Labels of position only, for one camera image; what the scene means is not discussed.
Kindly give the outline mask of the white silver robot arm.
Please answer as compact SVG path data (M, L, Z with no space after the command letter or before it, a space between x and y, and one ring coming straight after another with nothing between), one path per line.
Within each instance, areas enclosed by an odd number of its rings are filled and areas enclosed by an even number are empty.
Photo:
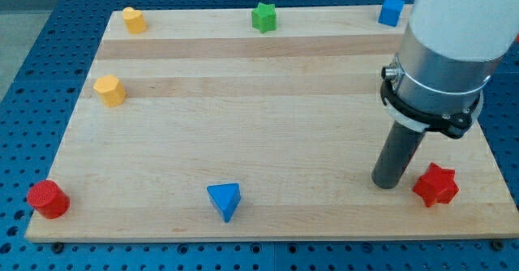
M518 0L414 0L400 48L381 71L391 136L461 138L517 34Z

